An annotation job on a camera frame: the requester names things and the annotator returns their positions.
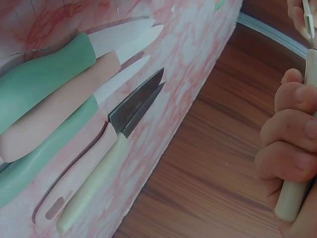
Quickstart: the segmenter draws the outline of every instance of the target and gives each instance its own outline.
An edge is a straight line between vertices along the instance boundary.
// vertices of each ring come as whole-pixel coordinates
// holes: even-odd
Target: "finger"
[[[311,12],[314,14],[314,12],[317,10],[317,0],[310,0],[309,2]]]
[[[317,156],[294,145],[277,141],[258,152],[255,158],[261,179],[281,178],[290,182],[306,182],[317,174]]]
[[[290,18],[293,18],[292,17],[293,8],[296,7],[296,6],[301,7],[302,6],[302,0],[287,0],[287,5],[288,5],[288,10],[287,10],[288,16]]]
[[[287,70],[281,80],[282,84],[288,83],[288,82],[299,82],[303,83],[303,76],[297,69],[291,68]]]
[[[281,178],[260,179],[264,185],[267,204],[271,209],[276,207],[284,180]]]
[[[274,98],[275,112],[295,109],[310,115],[317,111],[317,88],[298,82],[281,85]]]
[[[310,238],[317,235],[317,184],[314,183],[295,222],[290,227],[280,223],[281,232],[285,237]]]
[[[293,8],[292,16],[293,16],[295,29],[306,40],[310,40],[310,35],[305,27],[305,22],[304,22],[304,10],[301,7],[296,6]]]
[[[317,152],[317,119],[307,113],[285,109],[276,113],[260,132],[263,146],[285,141],[311,153]]]

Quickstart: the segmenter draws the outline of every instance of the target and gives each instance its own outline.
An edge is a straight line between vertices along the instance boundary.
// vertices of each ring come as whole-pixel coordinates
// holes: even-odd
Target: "white ceramic blade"
[[[149,58],[150,56],[145,56],[139,59],[101,86],[94,93],[98,105],[101,106],[112,93],[132,78],[146,64]]]
[[[138,52],[149,46],[162,32],[164,25],[157,25],[144,31],[142,35],[139,35],[135,40],[122,45],[115,50],[117,53],[119,62],[123,64],[128,59],[136,55]]]
[[[154,19],[135,20],[89,34],[96,58],[134,41],[140,34],[151,28],[154,22]]]

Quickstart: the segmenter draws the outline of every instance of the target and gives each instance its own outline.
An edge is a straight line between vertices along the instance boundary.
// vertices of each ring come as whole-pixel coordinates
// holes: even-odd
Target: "wooden floor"
[[[304,61],[237,26],[115,238],[278,238],[256,179],[259,131]]]
[[[287,8],[286,0],[243,0],[241,11],[309,47],[308,41],[298,33],[288,17]]]

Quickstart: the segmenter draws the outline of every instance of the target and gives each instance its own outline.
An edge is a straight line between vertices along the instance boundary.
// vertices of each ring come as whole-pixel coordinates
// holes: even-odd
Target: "handle hole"
[[[56,200],[54,205],[45,214],[45,218],[48,219],[48,220],[53,219],[58,214],[58,212],[60,211],[61,207],[64,206],[64,204],[65,204],[64,198],[60,197],[58,200]]]
[[[66,195],[65,199],[63,197],[59,197],[58,200],[56,200],[53,206],[45,214],[45,218],[48,220],[55,218],[59,214],[59,212],[64,208],[66,201],[70,199],[72,193],[73,191],[70,191]]]

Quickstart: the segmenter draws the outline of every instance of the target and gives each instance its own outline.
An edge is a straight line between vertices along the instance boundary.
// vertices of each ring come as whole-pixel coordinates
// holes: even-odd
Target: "knife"
[[[308,49],[306,56],[306,68],[304,84],[317,86],[317,49],[314,46],[315,28],[314,19],[311,14],[310,5],[307,0],[303,0],[304,22],[306,30],[310,36],[311,48]],[[314,185],[316,178],[308,182],[284,181],[275,206],[276,216],[285,222],[294,222],[301,210],[305,199]]]
[[[114,76],[111,81],[124,82],[130,79],[148,58],[136,61]],[[41,145],[23,158],[9,164],[0,173],[0,208],[18,196],[46,164],[85,126],[98,111],[98,106],[102,103],[101,100],[105,100],[108,94],[106,92],[103,98],[91,96]]]
[[[130,118],[130,121],[121,131],[117,131],[117,141],[114,143],[114,145],[112,145],[107,154],[102,158],[89,177],[85,180],[82,186],[65,206],[65,209],[56,223],[56,229],[60,235],[64,234],[80,217],[89,202],[93,199],[99,188],[107,181],[107,179],[116,176],[111,174],[111,172],[120,168],[121,164],[126,158],[126,148],[128,145],[127,138],[141,120],[143,115],[146,113],[148,108],[152,105],[163,86],[164,83],[162,83],[155,90],[155,92],[139,108],[133,117],[129,117],[129,114],[126,114],[126,117],[121,118],[121,122],[125,123],[127,118]],[[109,115],[109,122],[112,125],[115,123],[113,123],[114,121],[112,121],[111,118],[117,118],[117,113],[122,113],[121,108],[114,109],[114,111]]]
[[[90,35],[82,32],[61,50],[10,70],[0,78],[0,134],[97,58],[137,38],[153,23],[142,19]]]
[[[129,115],[128,118],[135,116],[138,109],[159,86],[163,73],[164,68],[149,77],[117,106],[114,123],[107,124],[104,133],[96,144],[74,163],[43,200],[35,215],[35,223],[39,227],[47,227],[60,214],[67,202],[115,143],[117,140],[116,130],[120,131],[123,126],[128,124],[127,117],[122,117],[122,113]]]
[[[110,52],[85,72],[47,96],[0,135],[0,157],[7,163],[30,153],[53,133],[80,105],[120,69],[120,65],[137,52],[150,45],[161,33],[163,25],[149,28],[115,52]],[[104,84],[94,95],[103,98],[106,92],[114,92],[122,82]]]

